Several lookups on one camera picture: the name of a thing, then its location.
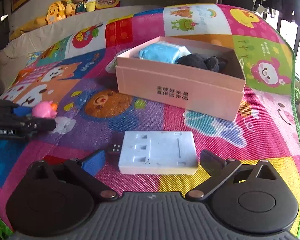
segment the pink box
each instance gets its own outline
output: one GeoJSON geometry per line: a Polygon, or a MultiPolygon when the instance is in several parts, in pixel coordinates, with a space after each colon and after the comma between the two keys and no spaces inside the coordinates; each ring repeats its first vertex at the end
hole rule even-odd
{"type": "Polygon", "coordinates": [[[117,57],[119,92],[234,121],[246,79],[233,49],[202,41],[157,37],[117,57]],[[228,60],[222,73],[179,64],[142,60],[138,52],[151,43],[166,41],[186,46],[191,53],[228,60]]]}

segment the pink cartoon character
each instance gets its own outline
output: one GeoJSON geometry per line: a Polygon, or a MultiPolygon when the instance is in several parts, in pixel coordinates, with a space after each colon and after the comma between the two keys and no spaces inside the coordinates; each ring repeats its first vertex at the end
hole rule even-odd
{"type": "Polygon", "coordinates": [[[256,65],[252,66],[251,73],[258,82],[263,82],[269,87],[291,83],[289,77],[279,74],[279,67],[280,62],[272,57],[271,61],[259,60],[256,65]]]}
{"type": "Polygon", "coordinates": [[[40,102],[34,108],[32,108],[32,116],[41,118],[55,118],[57,113],[58,105],[52,101],[40,102]]]}

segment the white tag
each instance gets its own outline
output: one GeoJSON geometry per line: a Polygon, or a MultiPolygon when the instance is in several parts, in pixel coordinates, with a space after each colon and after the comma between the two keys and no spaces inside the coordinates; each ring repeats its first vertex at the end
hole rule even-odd
{"type": "Polygon", "coordinates": [[[266,10],[266,8],[262,4],[260,4],[260,6],[256,10],[256,12],[259,14],[262,14],[265,10],[266,10]]]}

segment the beige sofa cover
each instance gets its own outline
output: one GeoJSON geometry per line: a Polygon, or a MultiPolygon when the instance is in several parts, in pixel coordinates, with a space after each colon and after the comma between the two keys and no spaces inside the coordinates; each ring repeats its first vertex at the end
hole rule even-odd
{"type": "Polygon", "coordinates": [[[0,51],[0,94],[26,66],[28,53],[46,50],[57,41],[97,23],[157,8],[155,5],[126,6],[86,12],[24,33],[0,51]]]}

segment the yellow backpack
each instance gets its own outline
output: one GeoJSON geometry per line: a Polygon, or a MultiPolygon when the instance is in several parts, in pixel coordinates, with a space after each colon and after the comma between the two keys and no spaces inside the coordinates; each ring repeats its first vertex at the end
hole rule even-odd
{"type": "Polygon", "coordinates": [[[57,1],[49,6],[47,14],[48,24],[62,20],[65,17],[65,6],[61,1],[57,1]]]}

